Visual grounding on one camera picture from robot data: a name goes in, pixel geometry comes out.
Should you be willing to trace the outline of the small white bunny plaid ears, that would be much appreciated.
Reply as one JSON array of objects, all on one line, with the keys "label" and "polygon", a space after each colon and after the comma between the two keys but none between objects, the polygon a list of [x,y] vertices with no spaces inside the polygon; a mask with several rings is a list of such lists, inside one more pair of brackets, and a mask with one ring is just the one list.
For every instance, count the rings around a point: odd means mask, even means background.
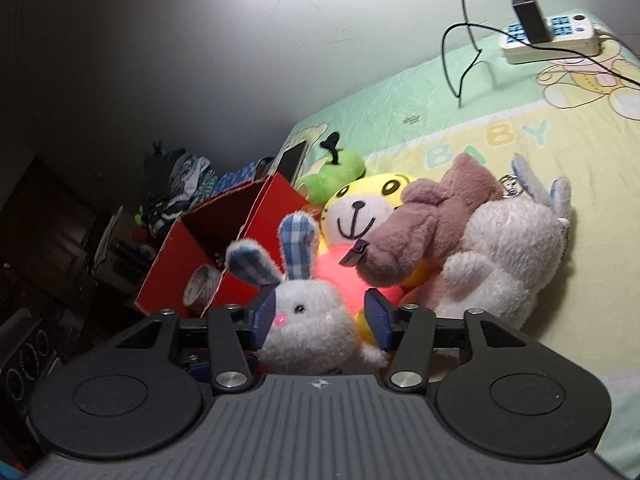
[{"label": "small white bunny plaid ears", "polygon": [[278,227],[283,268],[251,238],[231,243],[227,271],[257,288],[274,288],[274,317],[260,364],[269,373],[323,375],[369,374],[388,364],[388,355],[361,338],[341,294],[314,276],[319,226],[306,212],[285,216]]}]

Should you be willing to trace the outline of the blue white patterned cloth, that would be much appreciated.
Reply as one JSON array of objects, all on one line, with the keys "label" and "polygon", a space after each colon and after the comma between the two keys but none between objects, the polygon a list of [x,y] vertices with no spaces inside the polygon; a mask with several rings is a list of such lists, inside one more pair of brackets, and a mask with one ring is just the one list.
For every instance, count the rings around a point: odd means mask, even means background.
[{"label": "blue white patterned cloth", "polygon": [[273,158],[271,156],[253,160],[241,169],[230,171],[221,176],[214,189],[213,196],[221,194],[245,182],[260,180],[268,174]]}]

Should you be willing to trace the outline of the black power adapter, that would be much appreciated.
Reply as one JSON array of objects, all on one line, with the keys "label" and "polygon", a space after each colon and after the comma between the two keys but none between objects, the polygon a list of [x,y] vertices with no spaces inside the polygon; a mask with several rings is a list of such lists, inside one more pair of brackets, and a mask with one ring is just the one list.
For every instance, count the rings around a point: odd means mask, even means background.
[{"label": "black power adapter", "polygon": [[546,44],[552,40],[537,0],[512,0],[512,9],[531,44]]}]

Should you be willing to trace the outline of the pile of folded clothes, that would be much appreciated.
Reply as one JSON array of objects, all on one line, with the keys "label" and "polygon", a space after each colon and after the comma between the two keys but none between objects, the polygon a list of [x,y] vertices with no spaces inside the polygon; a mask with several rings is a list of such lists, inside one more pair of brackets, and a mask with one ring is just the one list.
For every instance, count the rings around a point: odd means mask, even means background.
[{"label": "pile of folded clothes", "polygon": [[142,199],[134,221],[149,237],[159,238],[180,214],[209,198],[218,176],[207,157],[185,148],[168,152],[160,141],[152,147],[143,163]]}]

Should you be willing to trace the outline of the white power strip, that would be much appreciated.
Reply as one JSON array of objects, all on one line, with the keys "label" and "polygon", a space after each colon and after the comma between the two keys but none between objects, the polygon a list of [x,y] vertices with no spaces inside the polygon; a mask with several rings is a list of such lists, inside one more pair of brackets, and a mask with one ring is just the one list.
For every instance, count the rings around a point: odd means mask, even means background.
[{"label": "white power strip", "polygon": [[551,40],[530,46],[524,27],[514,23],[499,38],[502,56],[509,64],[583,58],[599,54],[600,40],[593,22],[585,14],[564,14],[547,18]]}]

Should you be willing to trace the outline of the green frog plush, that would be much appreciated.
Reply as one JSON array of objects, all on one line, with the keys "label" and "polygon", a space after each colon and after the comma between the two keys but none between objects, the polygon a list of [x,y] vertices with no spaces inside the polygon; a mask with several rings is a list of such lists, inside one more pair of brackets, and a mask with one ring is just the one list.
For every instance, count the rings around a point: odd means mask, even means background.
[{"label": "green frog plush", "polygon": [[326,156],[319,160],[319,169],[296,181],[294,188],[308,203],[323,207],[341,188],[366,174],[363,158],[349,148],[340,148],[339,143],[340,134],[330,133],[320,143]]}]

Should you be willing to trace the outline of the red cardboard box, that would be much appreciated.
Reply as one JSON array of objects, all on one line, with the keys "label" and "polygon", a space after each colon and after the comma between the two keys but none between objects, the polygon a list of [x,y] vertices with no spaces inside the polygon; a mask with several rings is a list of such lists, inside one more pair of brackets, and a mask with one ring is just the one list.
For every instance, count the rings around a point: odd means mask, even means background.
[{"label": "red cardboard box", "polygon": [[182,318],[198,318],[209,307],[248,304],[257,289],[228,274],[204,306],[187,306],[183,293],[197,268],[203,264],[223,268],[228,246],[244,237],[257,240],[281,264],[278,226],[287,214],[306,206],[303,196],[280,174],[204,200],[174,222],[134,304],[146,315],[168,308]]}]

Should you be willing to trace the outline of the pastel baby print blanket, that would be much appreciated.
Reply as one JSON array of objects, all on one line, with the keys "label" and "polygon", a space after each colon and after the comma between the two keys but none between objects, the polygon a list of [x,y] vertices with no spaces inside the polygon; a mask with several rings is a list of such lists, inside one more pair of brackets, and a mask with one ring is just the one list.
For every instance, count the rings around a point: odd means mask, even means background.
[{"label": "pastel baby print blanket", "polygon": [[639,58],[598,26],[593,60],[512,65],[499,39],[451,51],[299,122],[314,171],[324,134],[371,174],[440,178],[461,153],[497,176],[523,155],[544,183],[572,184],[566,259],[526,323],[529,335],[608,386],[612,418],[600,455],[639,472]]}]

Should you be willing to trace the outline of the mauve brown plush dog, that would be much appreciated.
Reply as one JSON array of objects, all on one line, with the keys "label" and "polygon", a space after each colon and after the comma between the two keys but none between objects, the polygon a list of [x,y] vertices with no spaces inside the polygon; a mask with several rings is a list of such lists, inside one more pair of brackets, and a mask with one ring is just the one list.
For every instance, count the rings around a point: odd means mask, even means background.
[{"label": "mauve brown plush dog", "polygon": [[427,281],[402,297],[403,304],[435,309],[447,286],[439,275],[458,252],[463,233],[479,206],[503,199],[503,187],[473,156],[463,153],[436,182],[421,178],[401,193],[402,204],[371,233],[360,238],[340,261],[371,287],[407,281],[418,266]]}]

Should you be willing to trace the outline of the yellow tiger plush pink shirt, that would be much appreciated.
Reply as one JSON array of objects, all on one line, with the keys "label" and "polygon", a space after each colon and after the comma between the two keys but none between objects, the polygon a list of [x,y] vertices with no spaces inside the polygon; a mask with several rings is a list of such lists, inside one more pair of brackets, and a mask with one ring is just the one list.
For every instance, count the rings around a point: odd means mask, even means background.
[{"label": "yellow tiger plush pink shirt", "polygon": [[357,270],[340,261],[361,237],[382,224],[402,204],[401,192],[414,177],[396,172],[374,174],[340,188],[324,205],[320,216],[321,238],[314,273],[331,283],[352,314],[361,339],[375,339],[363,313],[364,294],[370,285]]}]

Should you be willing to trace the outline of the large white fluffy bunny plush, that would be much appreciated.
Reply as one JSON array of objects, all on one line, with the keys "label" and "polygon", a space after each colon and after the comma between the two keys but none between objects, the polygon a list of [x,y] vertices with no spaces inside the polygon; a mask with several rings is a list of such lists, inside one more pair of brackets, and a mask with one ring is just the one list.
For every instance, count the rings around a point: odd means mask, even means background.
[{"label": "large white fluffy bunny plush", "polygon": [[523,193],[478,207],[460,252],[442,267],[446,290],[434,307],[440,318],[482,309],[519,330],[559,269],[572,216],[570,180],[561,176],[545,188],[519,154],[512,171]]}]

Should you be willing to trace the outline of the black smartphone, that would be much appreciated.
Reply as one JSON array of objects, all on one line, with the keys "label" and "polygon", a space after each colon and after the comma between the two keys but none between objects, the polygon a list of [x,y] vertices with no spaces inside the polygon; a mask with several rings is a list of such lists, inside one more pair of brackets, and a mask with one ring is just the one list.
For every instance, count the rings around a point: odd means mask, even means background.
[{"label": "black smartphone", "polygon": [[306,140],[288,145],[276,163],[276,169],[274,171],[280,174],[281,177],[284,177],[289,184],[295,182],[307,148],[308,142]]}]

